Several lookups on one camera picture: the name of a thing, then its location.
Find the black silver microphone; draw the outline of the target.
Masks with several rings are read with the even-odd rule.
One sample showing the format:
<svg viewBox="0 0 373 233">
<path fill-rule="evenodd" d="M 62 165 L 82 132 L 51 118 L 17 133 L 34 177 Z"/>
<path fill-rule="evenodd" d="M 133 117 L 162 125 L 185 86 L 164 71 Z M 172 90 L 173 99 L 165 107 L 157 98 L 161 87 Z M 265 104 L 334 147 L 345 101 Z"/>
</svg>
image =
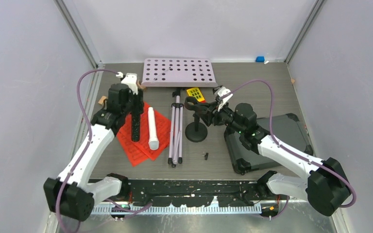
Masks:
<svg viewBox="0 0 373 233">
<path fill-rule="evenodd" d="M 131 140 L 133 142 L 138 142 L 140 140 L 140 117 L 141 110 L 134 109 L 131 112 Z"/>
</svg>

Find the black mic stand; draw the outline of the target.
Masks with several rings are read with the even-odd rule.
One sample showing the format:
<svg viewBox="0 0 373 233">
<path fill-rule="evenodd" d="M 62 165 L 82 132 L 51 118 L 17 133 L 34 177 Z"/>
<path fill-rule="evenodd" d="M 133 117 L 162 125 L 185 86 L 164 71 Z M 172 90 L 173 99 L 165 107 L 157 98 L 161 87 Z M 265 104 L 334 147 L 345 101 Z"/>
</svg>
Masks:
<svg viewBox="0 0 373 233">
<path fill-rule="evenodd" d="M 197 101 L 194 97 L 186 97 L 184 107 L 187 110 L 193 111 L 194 121 L 189 123 L 185 129 L 186 138 L 194 143 L 202 142 L 206 139 L 208 131 L 207 127 L 200 122 L 202 113 L 205 112 L 205 106 Z"/>
</svg>

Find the yellow red blue toy block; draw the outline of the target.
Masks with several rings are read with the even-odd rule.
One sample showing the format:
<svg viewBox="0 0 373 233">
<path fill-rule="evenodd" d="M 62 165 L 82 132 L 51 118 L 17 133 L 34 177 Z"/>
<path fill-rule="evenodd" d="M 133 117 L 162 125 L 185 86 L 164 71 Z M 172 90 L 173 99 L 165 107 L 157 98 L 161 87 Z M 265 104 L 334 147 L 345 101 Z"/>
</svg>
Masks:
<svg viewBox="0 0 373 233">
<path fill-rule="evenodd" d="M 192 87 L 186 90 L 189 97 L 194 97 L 198 102 L 205 103 L 205 98 L 198 87 Z"/>
</svg>

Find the red sheet music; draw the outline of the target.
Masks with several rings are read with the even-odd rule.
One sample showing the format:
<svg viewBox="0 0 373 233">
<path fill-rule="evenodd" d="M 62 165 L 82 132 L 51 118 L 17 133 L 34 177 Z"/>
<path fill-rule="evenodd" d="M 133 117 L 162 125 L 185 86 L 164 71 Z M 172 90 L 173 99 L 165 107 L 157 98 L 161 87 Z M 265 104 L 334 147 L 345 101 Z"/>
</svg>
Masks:
<svg viewBox="0 0 373 233">
<path fill-rule="evenodd" d="M 130 164 L 137 166 L 146 160 L 149 160 L 148 131 L 140 131 L 140 140 L 132 141 L 131 123 L 126 122 L 117 133 L 117 139 L 123 148 Z"/>
<path fill-rule="evenodd" d="M 148 131 L 148 139 L 149 141 L 149 127 L 148 127 L 148 108 L 149 104 L 144 103 L 144 113 L 141 115 L 141 126 L 140 130 Z M 170 143 L 170 125 L 171 121 L 155 110 L 155 121 L 156 121 L 156 129 L 157 129 L 157 136 L 159 140 L 159 149 L 158 150 L 151 150 L 149 148 L 149 159 L 154 161 L 158 158 L 158 156 L 163 152 L 165 148 L 169 146 Z M 125 119 L 125 123 L 131 123 L 131 115 L 128 115 Z"/>
</svg>

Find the white toy microphone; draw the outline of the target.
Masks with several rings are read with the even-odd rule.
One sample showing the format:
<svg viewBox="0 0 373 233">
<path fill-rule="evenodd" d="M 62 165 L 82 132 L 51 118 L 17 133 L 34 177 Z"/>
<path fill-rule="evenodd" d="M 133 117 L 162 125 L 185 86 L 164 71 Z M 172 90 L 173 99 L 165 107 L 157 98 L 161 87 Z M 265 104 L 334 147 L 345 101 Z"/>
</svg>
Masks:
<svg viewBox="0 0 373 233">
<path fill-rule="evenodd" d="M 148 127 L 149 127 L 149 141 L 148 145 L 151 150 L 159 149 L 159 140 L 157 136 L 155 111 L 152 107 L 148 108 Z"/>
</svg>

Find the white music stand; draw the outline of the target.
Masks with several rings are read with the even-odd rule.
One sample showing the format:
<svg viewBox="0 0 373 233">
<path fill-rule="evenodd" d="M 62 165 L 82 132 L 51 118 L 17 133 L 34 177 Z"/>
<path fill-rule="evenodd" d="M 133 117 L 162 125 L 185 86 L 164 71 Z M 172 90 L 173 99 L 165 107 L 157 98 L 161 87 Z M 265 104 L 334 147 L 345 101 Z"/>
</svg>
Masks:
<svg viewBox="0 0 373 233">
<path fill-rule="evenodd" d="M 183 113 L 181 92 L 199 87 L 215 87 L 214 71 L 207 58 L 146 58 L 141 84 L 146 87 L 170 87 L 174 102 L 171 104 L 171 127 L 168 164 L 176 167 L 183 162 Z"/>
</svg>

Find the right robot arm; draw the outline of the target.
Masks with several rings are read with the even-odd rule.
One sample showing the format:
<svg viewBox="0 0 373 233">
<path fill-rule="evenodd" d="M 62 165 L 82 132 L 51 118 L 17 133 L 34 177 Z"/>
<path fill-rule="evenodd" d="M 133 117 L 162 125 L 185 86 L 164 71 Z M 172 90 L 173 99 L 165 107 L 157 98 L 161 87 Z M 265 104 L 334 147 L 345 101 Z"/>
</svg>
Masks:
<svg viewBox="0 0 373 233">
<path fill-rule="evenodd" d="M 186 98 L 185 105 L 207 126 L 227 126 L 239 133 L 244 148 L 270 158 L 296 174 L 291 177 L 276 171 L 267 172 L 257 181 L 260 197 L 271 199 L 274 195 L 285 195 L 305 200 L 324 216 L 331 216 L 338 208 L 355 203 L 356 193 L 336 159 L 322 160 L 279 140 L 272 130 L 258 124 L 250 104 L 240 103 L 235 110 L 227 105 L 218 109 L 217 102 L 200 103 Z"/>
</svg>

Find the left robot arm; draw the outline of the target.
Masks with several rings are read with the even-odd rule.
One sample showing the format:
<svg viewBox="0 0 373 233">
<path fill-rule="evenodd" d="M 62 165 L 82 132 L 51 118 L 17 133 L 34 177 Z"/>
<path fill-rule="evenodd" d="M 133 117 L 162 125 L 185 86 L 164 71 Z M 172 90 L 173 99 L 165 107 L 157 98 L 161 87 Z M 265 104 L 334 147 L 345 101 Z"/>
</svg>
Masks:
<svg viewBox="0 0 373 233">
<path fill-rule="evenodd" d="M 103 107 L 94 114 L 85 141 L 57 178 L 47 178 L 43 188 L 49 210 L 78 221 L 85 221 L 93 208 L 114 197 L 126 200 L 130 194 L 128 178 L 109 173 L 89 183 L 90 175 L 106 147 L 116 138 L 131 116 L 133 135 L 140 138 L 140 115 L 143 113 L 143 91 L 137 85 L 113 84 Z"/>
</svg>

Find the tan arch block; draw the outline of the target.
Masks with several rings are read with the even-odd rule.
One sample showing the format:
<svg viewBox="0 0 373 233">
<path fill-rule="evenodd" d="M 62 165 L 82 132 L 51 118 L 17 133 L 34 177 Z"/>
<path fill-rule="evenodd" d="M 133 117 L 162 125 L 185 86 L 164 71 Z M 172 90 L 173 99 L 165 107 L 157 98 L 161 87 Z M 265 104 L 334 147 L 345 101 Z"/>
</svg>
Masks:
<svg viewBox="0 0 373 233">
<path fill-rule="evenodd" d="M 138 86 L 139 89 L 141 89 L 141 90 L 145 90 L 146 89 L 146 87 L 142 85 L 142 83 L 140 82 L 140 80 L 137 80 L 136 84 L 137 84 L 137 86 Z"/>
</svg>

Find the tan wooden block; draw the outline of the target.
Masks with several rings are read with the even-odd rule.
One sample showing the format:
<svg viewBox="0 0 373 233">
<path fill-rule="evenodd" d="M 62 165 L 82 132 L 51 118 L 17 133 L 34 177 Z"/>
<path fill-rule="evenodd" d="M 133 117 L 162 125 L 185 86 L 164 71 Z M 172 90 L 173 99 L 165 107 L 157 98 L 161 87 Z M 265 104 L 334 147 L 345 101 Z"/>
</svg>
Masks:
<svg viewBox="0 0 373 233">
<path fill-rule="evenodd" d="M 107 96 L 102 96 L 99 101 L 98 101 L 98 104 L 99 105 L 104 105 L 104 103 L 106 102 L 107 100 Z"/>
</svg>

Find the small blue block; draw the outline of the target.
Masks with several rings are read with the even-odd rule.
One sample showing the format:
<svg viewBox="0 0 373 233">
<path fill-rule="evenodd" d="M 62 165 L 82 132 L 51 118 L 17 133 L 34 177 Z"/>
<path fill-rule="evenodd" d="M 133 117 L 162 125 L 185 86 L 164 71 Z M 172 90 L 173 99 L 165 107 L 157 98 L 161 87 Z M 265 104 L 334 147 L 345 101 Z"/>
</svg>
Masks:
<svg viewBox="0 0 373 233">
<path fill-rule="evenodd" d="M 255 61 L 257 63 L 264 63 L 265 62 L 265 57 L 264 56 L 257 56 Z"/>
</svg>

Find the black carrying case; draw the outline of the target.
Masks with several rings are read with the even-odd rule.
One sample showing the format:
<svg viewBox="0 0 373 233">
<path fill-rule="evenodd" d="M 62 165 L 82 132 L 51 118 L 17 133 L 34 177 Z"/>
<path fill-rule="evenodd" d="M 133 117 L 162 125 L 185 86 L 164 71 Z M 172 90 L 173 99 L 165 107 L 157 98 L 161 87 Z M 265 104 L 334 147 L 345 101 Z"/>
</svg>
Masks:
<svg viewBox="0 0 373 233">
<path fill-rule="evenodd" d="M 230 128 L 224 131 L 224 139 L 229 157 L 235 173 L 246 173 L 270 169 L 280 166 L 280 162 L 289 165 L 290 168 L 299 169 L 304 162 L 298 157 L 288 153 L 282 147 L 296 152 L 304 157 L 314 156 L 314 150 L 310 144 L 306 129 L 298 116 L 287 113 L 272 118 L 272 129 L 276 142 L 268 135 L 262 139 L 259 145 L 259 154 L 247 150 L 240 141 L 240 134 Z"/>
</svg>

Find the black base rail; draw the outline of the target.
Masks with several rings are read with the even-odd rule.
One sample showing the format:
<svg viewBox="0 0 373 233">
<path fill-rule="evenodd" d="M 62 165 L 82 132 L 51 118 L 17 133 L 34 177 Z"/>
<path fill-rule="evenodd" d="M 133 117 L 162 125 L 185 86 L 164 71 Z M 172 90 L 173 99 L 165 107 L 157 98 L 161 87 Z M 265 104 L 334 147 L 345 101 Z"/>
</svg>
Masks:
<svg viewBox="0 0 373 233">
<path fill-rule="evenodd" d="M 260 214 L 283 207 L 285 196 L 262 196 L 249 180 L 129 180 L 130 194 L 112 200 L 143 215 Z"/>
</svg>

